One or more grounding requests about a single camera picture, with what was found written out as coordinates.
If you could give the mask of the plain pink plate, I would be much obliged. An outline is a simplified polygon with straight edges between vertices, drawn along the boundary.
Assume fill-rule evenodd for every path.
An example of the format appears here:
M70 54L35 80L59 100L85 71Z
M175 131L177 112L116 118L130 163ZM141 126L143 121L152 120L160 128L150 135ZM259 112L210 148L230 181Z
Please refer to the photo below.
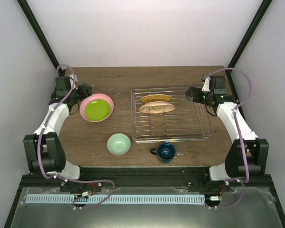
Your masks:
M105 94L93 94L84 99L79 111L85 120L89 122L100 122L107 119L114 109L111 97Z

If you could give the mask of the lime green plate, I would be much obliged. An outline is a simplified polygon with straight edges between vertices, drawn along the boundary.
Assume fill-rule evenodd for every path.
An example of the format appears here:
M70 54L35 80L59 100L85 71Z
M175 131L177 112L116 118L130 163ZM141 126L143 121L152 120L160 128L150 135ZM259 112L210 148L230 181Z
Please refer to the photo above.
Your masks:
M85 116L90 121L101 121L105 119L111 111L108 102L96 99L88 103L85 107Z

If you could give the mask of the chrome wire dish rack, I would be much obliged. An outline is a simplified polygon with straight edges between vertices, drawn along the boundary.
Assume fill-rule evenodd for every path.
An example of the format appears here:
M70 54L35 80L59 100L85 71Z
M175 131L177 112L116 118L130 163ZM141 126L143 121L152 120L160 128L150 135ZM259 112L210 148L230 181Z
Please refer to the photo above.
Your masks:
M204 105L186 99L188 87L144 88L131 92L132 138L137 143L203 141L213 131ZM146 95L171 96L175 110L163 114L139 111L140 99Z

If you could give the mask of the woven bamboo-pattern plate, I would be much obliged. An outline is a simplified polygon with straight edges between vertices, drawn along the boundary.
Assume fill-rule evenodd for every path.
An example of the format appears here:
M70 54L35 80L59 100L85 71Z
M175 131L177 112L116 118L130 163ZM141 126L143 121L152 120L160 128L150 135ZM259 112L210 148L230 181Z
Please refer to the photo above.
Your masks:
M169 102L172 99L171 96L165 94L153 94L153 95L146 95L140 99L142 104L146 104L149 102L157 102L157 101L164 101Z

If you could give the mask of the pink plate with bird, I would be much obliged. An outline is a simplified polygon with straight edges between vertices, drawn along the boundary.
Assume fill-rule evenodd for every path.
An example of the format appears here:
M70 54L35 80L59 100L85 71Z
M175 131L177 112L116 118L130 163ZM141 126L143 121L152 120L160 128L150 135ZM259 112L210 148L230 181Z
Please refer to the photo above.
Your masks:
M145 114L162 114L174 111L176 107L165 101L148 102L139 108L141 113Z

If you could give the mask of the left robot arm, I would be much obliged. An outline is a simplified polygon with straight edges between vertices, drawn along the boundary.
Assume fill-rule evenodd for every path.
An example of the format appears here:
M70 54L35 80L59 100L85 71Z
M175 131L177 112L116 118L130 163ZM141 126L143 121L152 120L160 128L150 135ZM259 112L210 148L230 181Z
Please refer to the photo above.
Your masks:
M80 175L80 168L66 160L59 140L64 121L74 105L92 95L86 83L57 85L51 94L48 112L39 128L23 139L28 168L31 173L41 173L49 178L71 180L71 187L78 192L87 188L87 179Z

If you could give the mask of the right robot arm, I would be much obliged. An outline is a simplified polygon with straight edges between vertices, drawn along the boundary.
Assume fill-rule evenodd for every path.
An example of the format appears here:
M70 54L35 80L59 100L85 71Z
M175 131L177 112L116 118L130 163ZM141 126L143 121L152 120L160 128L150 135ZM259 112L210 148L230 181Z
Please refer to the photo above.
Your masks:
M250 129L238 110L234 96L204 92L199 87L190 87L186 91L188 101L211 107L216 116L223 122L232 142L224 163L211 166L209 175L202 178L202 187L213 191L220 181L243 178L249 182L251 177L265 174L269 144L260 139Z

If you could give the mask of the mint green bowl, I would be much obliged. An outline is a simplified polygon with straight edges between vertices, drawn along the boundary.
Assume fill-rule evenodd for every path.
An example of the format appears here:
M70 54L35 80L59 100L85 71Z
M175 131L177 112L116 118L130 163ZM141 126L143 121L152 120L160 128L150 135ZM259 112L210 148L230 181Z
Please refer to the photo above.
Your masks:
M107 148L113 155L123 155L131 147L130 138L123 133L113 134L107 141Z

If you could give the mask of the dark blue mug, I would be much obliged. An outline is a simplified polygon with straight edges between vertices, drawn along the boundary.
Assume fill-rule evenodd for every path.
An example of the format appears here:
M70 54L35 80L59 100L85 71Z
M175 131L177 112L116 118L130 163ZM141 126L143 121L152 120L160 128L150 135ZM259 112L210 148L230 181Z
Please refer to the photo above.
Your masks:
M156 156L160 163L168 164L173 160L176 148L169 142L163 142L157 148L150 149L150 153Z

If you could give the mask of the light blue slotted strip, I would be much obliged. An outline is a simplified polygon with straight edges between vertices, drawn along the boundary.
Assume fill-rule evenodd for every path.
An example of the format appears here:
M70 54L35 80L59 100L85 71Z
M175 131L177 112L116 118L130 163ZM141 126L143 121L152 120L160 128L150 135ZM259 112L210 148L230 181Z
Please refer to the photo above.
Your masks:
M74 202L74 195L66 194L28 194L27 204L70 204ZM117 195L110 196L104 204L204 204L204 195Z

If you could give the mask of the metal front panel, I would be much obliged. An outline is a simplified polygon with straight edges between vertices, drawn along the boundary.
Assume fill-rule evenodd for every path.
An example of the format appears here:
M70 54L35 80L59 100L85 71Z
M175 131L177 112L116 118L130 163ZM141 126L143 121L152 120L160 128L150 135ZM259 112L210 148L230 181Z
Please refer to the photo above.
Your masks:
M27 204L28 194L66 194L58 188L25 188L13 228L281 228L275 198L267 188L234 188L216 209L194 204L104 204L109 190L70 204ZM184 189L120 188L117 195L199 195Z

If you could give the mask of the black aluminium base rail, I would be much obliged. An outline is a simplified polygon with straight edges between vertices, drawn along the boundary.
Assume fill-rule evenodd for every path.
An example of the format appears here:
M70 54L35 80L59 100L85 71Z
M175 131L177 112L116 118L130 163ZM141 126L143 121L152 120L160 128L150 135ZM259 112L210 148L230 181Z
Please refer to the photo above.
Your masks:
M189 192L217 193L226 189L222 181L210 180L206 167L151 167L151 168L83 168L81 178L96 181L95 184L64 182L59 179L45 179L40 174L24 175L20 181L20 188L58 187L62 191L80 193L86 190L111 188L110 183L100 180L112 180L116 188L184 188Z

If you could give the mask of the left black frame post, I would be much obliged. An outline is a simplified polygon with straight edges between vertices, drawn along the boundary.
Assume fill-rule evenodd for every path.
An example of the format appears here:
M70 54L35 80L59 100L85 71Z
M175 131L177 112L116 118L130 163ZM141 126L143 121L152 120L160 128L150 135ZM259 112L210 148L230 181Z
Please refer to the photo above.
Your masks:
M35 32L37 38L39 39L44 51L46 52L49 60L51 61L53 67L55 69L58 68L59 66L59 62L52 50L52 48L50 47L50 44L48 43L46 36L44 35L33 11L31 10L28 2L26 0L17 0L20 8L22 9L24 15L26 16L29 24L31 25L33 31Z

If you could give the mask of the black frame post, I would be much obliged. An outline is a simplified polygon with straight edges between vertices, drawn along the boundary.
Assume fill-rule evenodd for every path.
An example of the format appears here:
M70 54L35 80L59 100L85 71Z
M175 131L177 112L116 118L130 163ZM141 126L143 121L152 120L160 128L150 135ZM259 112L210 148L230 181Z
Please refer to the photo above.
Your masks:
M48 43L46 36L44 35L33 11L31 10L28 2L26 0L17 0L20 8L22 9L24 15L26 16L29 24L31 25L33 31L35 32L37 38L39 39L44 51L46 52L49 60L51 61L53 67L55 69L58 68L59 66L59 62L52 50L52 48L50 47L50 44Z
M254 32L256 31L258 25L260 24L262 18L264 17L266 11L268 10L269 6L271 5L272 0L262 0L260 6L258 7L253 19L251 20L242 40L237 47L228 68L234 68L239 61L241 55L243 54L245 48L247 47L250 39L252 38Z

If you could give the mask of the right black frame post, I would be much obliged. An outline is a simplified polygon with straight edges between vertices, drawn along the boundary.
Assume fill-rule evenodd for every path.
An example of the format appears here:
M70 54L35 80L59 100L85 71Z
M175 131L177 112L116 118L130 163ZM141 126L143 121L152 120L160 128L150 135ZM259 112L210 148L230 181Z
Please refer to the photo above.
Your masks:
M234 68L239 61L241 55L243 54L245 48L247 47L250 39L252 38L254 32L256 31L258 25L260 24L262 18L264 17L266 11L268 10L269 6L271 5L272 0L262 0L260 6L258 7L253 19L251 20L242 40L237 47L228 68Z

